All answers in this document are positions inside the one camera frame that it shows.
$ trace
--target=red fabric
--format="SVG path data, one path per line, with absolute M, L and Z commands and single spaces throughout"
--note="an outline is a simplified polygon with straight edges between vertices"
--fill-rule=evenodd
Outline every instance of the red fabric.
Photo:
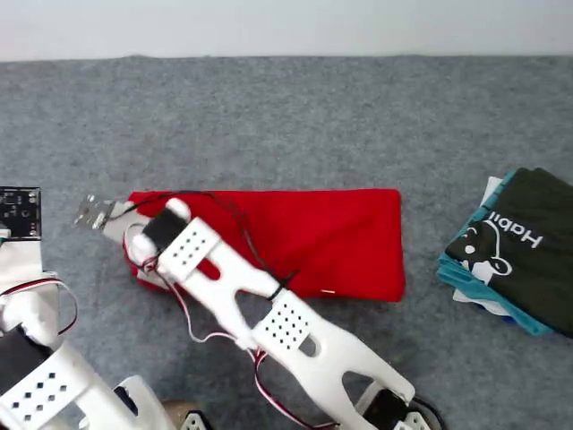
M 164 192 L 137 192 L 138 203 Z M 397 190 L 213 191 L 244 215 L 259 255 L 280 277 L 298 274 L 288 284 L 299 297 L 355 297 L 399 301 L 404 266 Z M 256 267 L 233 214 L 208 195 L 178 194 L 193 216 L 209 223 Z M 168 199 L 137 211 L 156 216 Z M 335 291 L 336 294 L 322 292 Z

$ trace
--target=white wall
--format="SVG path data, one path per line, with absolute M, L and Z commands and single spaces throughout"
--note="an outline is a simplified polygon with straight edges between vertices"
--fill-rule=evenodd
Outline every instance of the white wall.
M 571 0 L 0 0 L 0 61 L 572 54 Z

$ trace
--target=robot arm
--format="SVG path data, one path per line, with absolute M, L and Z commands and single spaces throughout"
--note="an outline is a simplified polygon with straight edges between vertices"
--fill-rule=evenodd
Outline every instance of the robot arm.
M 57 415 L 75 403 L 86 417 L 82 428 L 175 430 L 139 376 L 120 384 L 122 392 L 129 393 L 129 401 L 124 401 L 118 389 L 107 387 L 78 352 L 58 339 L 57 311 L 37 291 L 4 295 L 1 303 L 0 422 L 5 426 L 67 429 Z
M 119 231 L 123 229 L 124 233 L 129 228 L 121 212 L 119 216 L 109 216 L 117 213 L 117 207 L 108 206 L 106 222 L 105 215 L 94 215 L 97 206 L 92 202 L 91 209 L 86 211 L 84 206 L 81 210 L 84 213 L 83 218 L 80 217 L 81 223 L 86 223 L 87 219 L 103 220 L 92 224 L 92 227 L 103 228 L 107 236 L 117 237 Z M 173 225 L 168 224 L 174 222 L 174 217 L 184 222 L 175 234 Z M 252 267 L 202 219 L 191 220 L 189 208 L 182 201 L 171 199 L 153 220 L 142 219 L 133 212 L 129 212 L 129 218 L 132 223 L 146 226 L 125 244 L 130 258 L 138 264 L 155 258 L 161 279 L 176 283 L 205 305 L 219 324 L 235 337 L 240 348 L 260 348 L 277 360 L 295 376 L 311 399 L 338 423 L 340 429 L 382 428 L 365 418 L 376 396 L 369 399 L 363 396 L 360 408 L 356 408 L 348 398 L 342 384 L 342 376 L 348 371 L 371 377 L 374 382 L 370 391 L 389 391 L 390 397 L 398 399 L 406 410 L 415 395 L 411 383 L 356 336 L 324 320 L 295 294 L 282 289 L 268 273 Z M 218 279 L 209 279 L 197 269 L 205 259 L 218 268 Z M 247 325 L 235 301 L 238 290 L 272 299 L 272 309 L 253 329 Z M 315 343 L 316 353 L 312 357 L 300 349 L 305 339 Z M 404 419 L 395 420 L 392 428 L 413 428 L 406 423 L 412 415 L 409 418 L 405 415 L 401 417 Z M 421 417 L 417 417 L 415 422 L 420 423 L 416 430 L 429 429 Z
M 70 429 L 60 413 L 75 403 L 82 429 L 178 430 L 139 376 L 112 390 L 63 341 L 63 283 L 42 271 L 39 200 L 38 188 L 0 187 L 0 429 Z

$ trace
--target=folded t-shirt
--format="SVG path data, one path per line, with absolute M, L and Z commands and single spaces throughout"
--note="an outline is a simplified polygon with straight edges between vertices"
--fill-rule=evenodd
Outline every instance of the folded t-shirt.
M 573 187 L 520 168 L 481 221 L 447 248 L 484 284 L 573 336 Z

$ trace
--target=red wire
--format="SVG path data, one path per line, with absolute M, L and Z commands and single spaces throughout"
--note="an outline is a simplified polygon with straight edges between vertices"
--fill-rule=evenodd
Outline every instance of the red wire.
M 270 392 L 269 390 L 267 390 L 267 388 L 265 388 L 265 386 L 263 385 L 263 383 L 261 382 L 261 376 L 259 375 L 259 366 L 261 365 L 261 363 L 263 362 L 263 360 L 267 357 L 267 353 L 264 351 L 259 351 L 256 355 L 255 355 L 255 361 L 254 361 L 254 378 L 255 381 L 259 384 L 260 389 L 264 392 L 264 394 L 266 394 L 267 396 L 269 396 L 270 398 L 273 399 L 273 401 L 275 403 L 277 403 L 277 406 L 279 406 L 282 411 L 284 413 L 286 413 L 287 415 L 289 415 L 289 417 L 295 421 L 297 424 L 299 424 L 300 426 L 306 427 L 309 430 L 319 430 L 319 429 L 326 429 L 326 428 L 334 428 L 335 426 L 337 426 L 337 423 L 325 423 L 325 424 L 319 424 L 317 426 L 312 426 L 308 423 L 306 423 L 305 421 L 303 421 L 300 417 L 298 417 L 297 415 L 295 415 L 293 412 L 290 411 L 290 409 L 288 409 L 287 407 L 285 407 L 280 401 L 278 401 Z
M 24 283 L 22 283 L 22 284 L 20 284 L 20 285 L 16 285 L 15 287 L 8 288 L 6 291 L 0 293 L 0 297 L 1 297 L 1 296 L 8 296 L 8 295 L 10 295 L 10 294 L 12 294 L 12 293 L 16 293 L 16 292 L 18 292 L 18 291 L 21 291 L 21 290 L 23 290 L 23 289 L 25 289 L 25 288 L 32 288 L 32 287 L 34 287 L 35 285 L 43 284 L 43 283 L 48 283 L 48 282 L 63 284 L 62 280 L 61 280 L 61 279 L 58 279 L 58 278 L 35 279 L 35 280 L 31 280 L 31 281 L 29 281 L 29 282 L 24 282 Z M 67 331 L 69 331 L 69 330 L 77 323 L 77 321 L 78 321 L 78 313 L 76 312 L 75 315 L 73 316 L 72 321 L 71 321 L 68 325 L 66 325 L 65 327 L 63 327 L 63 329 L 60 330 L 60 331 L 57 333 L 58 336 L 60 336 L 60 335 L 62 335 L 62 334 L 64 334 L 64 333 L 66 333 Z

